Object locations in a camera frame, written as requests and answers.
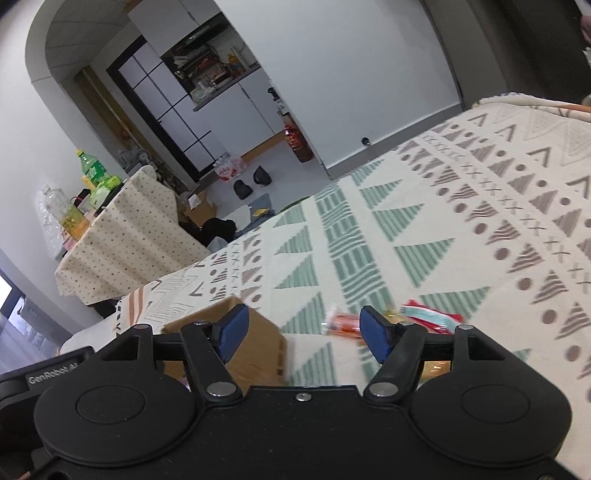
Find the orange biscuit pack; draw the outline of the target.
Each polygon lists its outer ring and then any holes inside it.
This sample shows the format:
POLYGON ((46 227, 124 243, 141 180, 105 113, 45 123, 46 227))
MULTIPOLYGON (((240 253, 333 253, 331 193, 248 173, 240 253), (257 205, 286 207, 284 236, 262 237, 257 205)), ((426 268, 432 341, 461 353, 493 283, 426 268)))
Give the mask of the orange biscuit pack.
POLYGON ((420 382, 425 383, 429 380, 448 373, 450 370, 450 361, 426 361, 420 377, 420 382))

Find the red white snack packet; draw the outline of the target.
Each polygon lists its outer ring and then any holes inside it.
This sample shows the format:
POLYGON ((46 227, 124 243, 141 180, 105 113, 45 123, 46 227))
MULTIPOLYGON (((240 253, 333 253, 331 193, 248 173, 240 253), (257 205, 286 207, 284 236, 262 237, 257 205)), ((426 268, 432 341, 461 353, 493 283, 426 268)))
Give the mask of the red white snack packet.
POLYGON ((464 323, 460 314, 447 313, 411 300, 400 307, 400 313, 433 333, 453 335, 464 323))

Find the brown cardboard box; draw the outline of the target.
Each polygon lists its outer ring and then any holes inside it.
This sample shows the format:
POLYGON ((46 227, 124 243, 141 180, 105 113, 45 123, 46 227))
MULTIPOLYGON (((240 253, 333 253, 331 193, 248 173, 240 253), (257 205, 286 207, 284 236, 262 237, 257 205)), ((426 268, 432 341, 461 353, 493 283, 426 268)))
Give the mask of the brown cardboard box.
MULTIPOLYGON (((217 322, 238 304, 242 304, 242 300, 230 296, 184 318, 169 322, 160 333, 177 333, 183 326, 195 321, 217 322)), ((279 328, 249 307, 249 332, 226 364, 230 375, 243 393, 252 386, 283 386, 286 361, 287 341, 280 334, 279 328)))

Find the orange small snack packet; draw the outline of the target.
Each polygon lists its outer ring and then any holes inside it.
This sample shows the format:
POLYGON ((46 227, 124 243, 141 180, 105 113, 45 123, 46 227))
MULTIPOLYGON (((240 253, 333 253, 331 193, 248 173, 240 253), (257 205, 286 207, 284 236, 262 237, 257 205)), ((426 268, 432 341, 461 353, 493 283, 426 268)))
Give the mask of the orange small snack packet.
POLYGON ((359 315, 332 309, 322 324, 325 335, 341 336, 351 339, 362 338, 359 315))

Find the dotted cream tablecloth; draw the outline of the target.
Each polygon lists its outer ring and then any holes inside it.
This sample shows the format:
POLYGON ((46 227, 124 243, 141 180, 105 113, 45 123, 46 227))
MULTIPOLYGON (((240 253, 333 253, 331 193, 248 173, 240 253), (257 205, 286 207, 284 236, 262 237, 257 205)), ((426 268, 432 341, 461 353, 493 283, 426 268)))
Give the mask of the dotted cream tablecloth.
POLYGON ((62 296, 89 306, 120 298, 209 255, 180 227, 176 196, 151 166, 140 168, 63 257, 54 276, 62 296))

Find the small floor cardboard box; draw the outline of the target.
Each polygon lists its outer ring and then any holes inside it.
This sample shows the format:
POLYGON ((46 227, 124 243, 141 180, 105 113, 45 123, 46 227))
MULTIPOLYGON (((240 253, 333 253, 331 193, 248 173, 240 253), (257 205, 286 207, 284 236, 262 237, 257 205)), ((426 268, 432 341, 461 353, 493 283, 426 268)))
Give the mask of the small floor cardboard box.
POLYGON ((184 215, 198 227, 215 218, 216 213, 216 206, 208 199, 205 191, 193 193, 188 197, 184 215))

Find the black shoe left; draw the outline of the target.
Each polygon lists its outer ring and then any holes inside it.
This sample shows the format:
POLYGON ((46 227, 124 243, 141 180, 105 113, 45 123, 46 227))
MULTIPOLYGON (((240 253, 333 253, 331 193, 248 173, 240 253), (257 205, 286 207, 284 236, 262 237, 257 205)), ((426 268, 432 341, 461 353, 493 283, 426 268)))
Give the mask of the black shoe left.
POLYGON ((236 180, 235 183, 232 185, 232 188, 235 191, 235 195, 240 200, 245 200, 253 193, 252 187, 245 184, 245 182, 243 182, 242 180, 236 180))

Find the black shoe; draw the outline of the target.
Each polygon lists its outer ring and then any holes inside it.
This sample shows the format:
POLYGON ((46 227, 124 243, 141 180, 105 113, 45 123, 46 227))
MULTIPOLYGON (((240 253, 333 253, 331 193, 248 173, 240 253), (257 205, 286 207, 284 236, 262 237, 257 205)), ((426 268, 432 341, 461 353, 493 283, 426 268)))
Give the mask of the black shoe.
POLYGON ((252 187, 245 184, 245 182, 243 182, 242 180, 236 180, 235 183, 232 185, 232 188, 235 191, 235 195, 240 200, 245 200, 253 193, 252 187))
POLYGON ((269 186, 273 182, 273 179, 271 179, 270 174, 268 174, 266 170, 263 169, 263 167, 261 166, 257 167, 256 170, 254 170, 252 174, 252 179, 254 183, 260 186, 269 186))

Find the patterned bed cover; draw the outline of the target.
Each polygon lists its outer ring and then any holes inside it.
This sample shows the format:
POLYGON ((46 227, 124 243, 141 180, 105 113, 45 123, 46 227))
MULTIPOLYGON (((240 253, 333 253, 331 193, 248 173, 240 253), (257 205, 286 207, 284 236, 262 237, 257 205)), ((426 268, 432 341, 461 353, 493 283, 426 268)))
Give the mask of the patterned bed cover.
POLYGON ((458 314, 559 387, 560 462, 590 475, 590 110, 524 94, 472 109, 363 165, 74 335, 101 348, 228 297, 287 339, 288 383, 366 385, 377 362, 325 334, 334 312, 458 314))

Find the yellow drink bottle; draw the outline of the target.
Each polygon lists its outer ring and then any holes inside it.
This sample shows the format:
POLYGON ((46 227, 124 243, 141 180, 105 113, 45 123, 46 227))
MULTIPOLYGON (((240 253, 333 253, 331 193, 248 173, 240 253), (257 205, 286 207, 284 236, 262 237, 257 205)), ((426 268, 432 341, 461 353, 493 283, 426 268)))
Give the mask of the yellow drink bottle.
POLYGON ((59 223, 76 241, 79 241, 90 227, 89 220, 74 205, 62 209, 59 215, 59 223))

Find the black shoe right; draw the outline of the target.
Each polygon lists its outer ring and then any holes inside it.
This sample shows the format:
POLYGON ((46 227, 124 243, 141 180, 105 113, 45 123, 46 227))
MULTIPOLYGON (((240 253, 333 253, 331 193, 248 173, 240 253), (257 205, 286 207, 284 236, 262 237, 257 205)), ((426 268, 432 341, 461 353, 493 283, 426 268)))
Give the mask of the black shoe right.
POLYGON ((256 170, 254 170, 252 174, 252 179, 254 183, 260 186, 269 186, 273 182, 273 179, 271 179, 270 174, 268 174, 266 170, 263 169, 263 167, 261 166, 257 167, 256 170))

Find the red white plastic bag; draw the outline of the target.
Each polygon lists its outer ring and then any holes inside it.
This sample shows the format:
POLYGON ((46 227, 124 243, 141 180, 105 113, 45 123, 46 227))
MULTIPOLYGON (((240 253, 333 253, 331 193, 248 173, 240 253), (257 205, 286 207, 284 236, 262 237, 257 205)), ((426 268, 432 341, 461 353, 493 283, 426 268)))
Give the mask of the red white plastic bag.
POLYGON ((213 163, 215 174, 221 181, 229 182, 245 172, 247 164, 242 157, 224 153, 213 163))

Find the green soda bottle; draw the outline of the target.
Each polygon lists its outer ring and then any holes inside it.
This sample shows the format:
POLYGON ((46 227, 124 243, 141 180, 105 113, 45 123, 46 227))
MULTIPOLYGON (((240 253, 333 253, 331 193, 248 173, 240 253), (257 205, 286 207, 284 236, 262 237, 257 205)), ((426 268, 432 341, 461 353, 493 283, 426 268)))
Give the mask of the green soda bottle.
POLYGON ((122 184, 122 180, 117 175, 110 174, 97 157, 87 154, 83 150, 78 150, 76 155, 80 162, 85 183, 92 191, 103 188, 110 192, 122 184))

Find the red oil bottle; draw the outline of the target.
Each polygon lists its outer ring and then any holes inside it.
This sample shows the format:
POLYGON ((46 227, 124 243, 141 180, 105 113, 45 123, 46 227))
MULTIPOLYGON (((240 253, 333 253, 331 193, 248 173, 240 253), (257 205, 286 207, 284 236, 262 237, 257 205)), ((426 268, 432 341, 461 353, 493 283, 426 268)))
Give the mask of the red oil bottle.
POLYGON ((283 115, 283 135, 286 137, 290 149, 297 156, 298 161, 305 163, 315 158, 308 141, 304 138, 304 134, 301 133, 296 122, 288 113, 283 115))

